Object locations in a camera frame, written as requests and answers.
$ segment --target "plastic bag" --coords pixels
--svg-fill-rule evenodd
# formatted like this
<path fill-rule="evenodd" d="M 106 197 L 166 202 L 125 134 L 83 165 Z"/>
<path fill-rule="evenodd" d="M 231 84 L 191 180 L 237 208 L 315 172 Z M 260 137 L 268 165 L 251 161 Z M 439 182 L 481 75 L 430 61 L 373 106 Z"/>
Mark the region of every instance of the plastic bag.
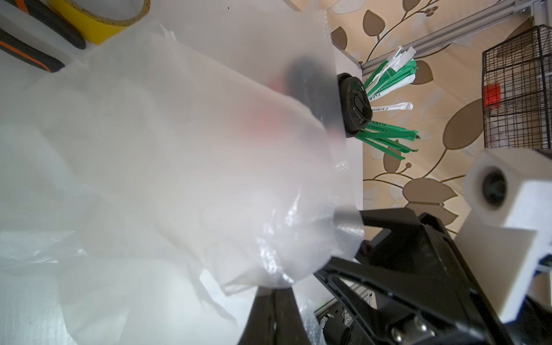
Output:
<path fill-rule="evenodd" d="M 315 0 L 307 12 L 289 7 L 276 10 L 284 3 L 278 0 L 229 2 L 230 9 L 207 1 L 160 0 L 157 6 L 152 4 L 151 12 L 177 41 L 309 107 L 328 132 L 333 163 L 346 174 L 343 118 L 326 11 L 312 10 L 317 8 Z M 350 194 L 346 184 L 343 198 Z"/>
<path fill-rule="evenodd" d="M 175 37 L 140 23 L 3 105 L 0 269 L 52 267 L 79 344 L 236 342 L 203 268 L 225 293 L 289 286 L 363 237 L 333 221 L 347 164 L 314 55 L 271 90 Z"/>

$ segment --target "black wire basket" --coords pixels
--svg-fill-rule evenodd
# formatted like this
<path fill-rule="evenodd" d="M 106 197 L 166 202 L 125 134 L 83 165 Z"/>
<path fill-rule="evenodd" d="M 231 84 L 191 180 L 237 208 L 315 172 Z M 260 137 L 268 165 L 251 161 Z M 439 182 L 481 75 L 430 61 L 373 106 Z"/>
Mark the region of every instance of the black wire basket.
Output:
<path fill-rule="evenodd" d="M 483 52 L 485 147 L 552 148 L 551 59 L 547 25 Z"/>

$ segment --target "pliers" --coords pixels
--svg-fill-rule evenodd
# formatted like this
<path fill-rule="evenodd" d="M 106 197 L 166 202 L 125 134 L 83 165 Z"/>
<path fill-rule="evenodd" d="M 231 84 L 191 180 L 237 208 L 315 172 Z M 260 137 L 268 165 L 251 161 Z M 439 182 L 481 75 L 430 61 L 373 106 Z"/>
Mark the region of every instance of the pliers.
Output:
<path fill-rule="evenodd" d="M 79 49 L 86 48 L 86 41 L 73 25 L 52 11 L 40 0 L 4 0 L 23 12 L 46 24 L 69 43 Z M 57 72 L 65 65 L 58 59 L 34 49 L 0 29 L 0 49 L 26 63 L 48 72 Z"/>

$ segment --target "white straw wrapper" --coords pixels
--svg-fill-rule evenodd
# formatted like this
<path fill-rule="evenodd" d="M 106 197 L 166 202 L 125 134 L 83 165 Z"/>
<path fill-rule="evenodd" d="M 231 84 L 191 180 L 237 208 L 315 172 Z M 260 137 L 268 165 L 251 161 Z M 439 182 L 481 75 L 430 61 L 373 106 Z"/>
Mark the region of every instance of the white straw wrapper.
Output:
<path fill-rule="evenodd" d="M 384 105 L 382 107 L 372 108 L 373 112 L 385 112 L 387 110 L 412 110 L 414 106 L 410 102 L 398 103 L 393 105 Z"/>
<path fill-rule="evenodd" d="M 396 59 L 389 66 L 389 68 L 392 68 L 393 70 L 395 70 L 395 72 L 398 72 L 401 68 L 405 67 L 410 60 L 412 60 L 415 54 L 416 50 L 414 48 L 408 48 L 408 50 L 405 53 L 401 54 L 401 56 L 399 56 L 399 58 Z"/>
<path fill-rule="evenodd" d="M 376 84 L 379 82 L 379 79 L 385 73 L 385 71 L 387 71 L 389 67 L 393 65 L 395 61 L 397 61 L 397 59 L 401 57 L 401 53 L 402 53 L 402 47 L 399 46 L 397 50 L 395 50 L 391 55 L 389 55 L 388 62 L 385 64 L 383 69 L 374 77 L 370 85 L 368 85 L 368 87 L 366 88 L 366 93 L 368 93 L 370 90 L 372 90 L 374 86 L 376 86 Z"/>
<path fill-rule="evenodd" d="M 405 86 L 405 85 L 408 85 L 408 84 L 412 84 L 414 82 L 414 79 L 416 79 L 416 75 L 411 75 L 411 76 L 408 76 L 406 78 L 404 78 L 403 80 L 401 80 L 400 82 L 396 83 L 395 85 L 391 86 L 390 88 L 388 89 L 385 89 L 381 92 L 378 92 L 374 95 L 372 95 L 372 97 L 370 97 L 368 100 L 370 102 L 372 102 L 373 100 L 376 100 L 380 97 L 383 97 L 397 89 L 400 89 L 401 87 Z"/>

